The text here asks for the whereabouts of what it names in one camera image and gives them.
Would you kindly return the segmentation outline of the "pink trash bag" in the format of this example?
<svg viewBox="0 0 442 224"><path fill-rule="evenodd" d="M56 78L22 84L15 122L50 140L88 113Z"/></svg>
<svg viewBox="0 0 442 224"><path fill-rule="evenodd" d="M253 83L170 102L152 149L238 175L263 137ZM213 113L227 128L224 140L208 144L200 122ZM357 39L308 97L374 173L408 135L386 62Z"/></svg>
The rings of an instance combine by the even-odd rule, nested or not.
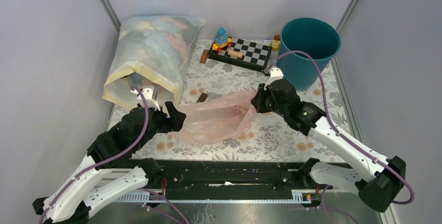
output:
<svg viewBox="0 0 442 224"><path fill-rule="evenodd" d="M186 114L182 129L173 136L194 145L215 144L248 131L257 116L251 99L257 91L232 92L222 97L180 106Z"/></svg>

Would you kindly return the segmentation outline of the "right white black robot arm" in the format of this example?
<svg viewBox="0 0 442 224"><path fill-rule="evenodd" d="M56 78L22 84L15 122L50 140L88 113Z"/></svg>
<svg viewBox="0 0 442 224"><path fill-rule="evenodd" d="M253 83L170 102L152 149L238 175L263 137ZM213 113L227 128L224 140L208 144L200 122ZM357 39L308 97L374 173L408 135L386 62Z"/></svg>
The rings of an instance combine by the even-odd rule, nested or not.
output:
<svg viewBox="0 0 442 224"><path fill-rule="evenodd" d="M300 169L300 184L311 189L317 184L330 185L357 195L369 208L383 213L394 203L404 187L406 162L398 156L388 158L367 147L327 118L313 103L300 100L292 84L278 79L261 83L251 104L260 114L273 112L293 130L327 146L349 168L310 158Z"/></svg>

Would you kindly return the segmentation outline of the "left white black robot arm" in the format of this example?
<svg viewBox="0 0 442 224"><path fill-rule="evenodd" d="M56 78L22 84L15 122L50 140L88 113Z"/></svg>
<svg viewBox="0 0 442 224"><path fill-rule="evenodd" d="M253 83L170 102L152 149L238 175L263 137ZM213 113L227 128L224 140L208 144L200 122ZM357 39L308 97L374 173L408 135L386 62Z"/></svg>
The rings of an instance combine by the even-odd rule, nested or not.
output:
<svg viewBox="0 0 442 224"><path fill-rule="evenodd" d="M162 169L152 158L140 160L121 178L98 189L95 186L114 169L127 162L158 133L178 132L186 114L172 102L145 109L138 104L88 148L72 176L53 195L34 200L32 207L40 223L87 223L104 206L120 196L148 186L164 186Z"/></svg>

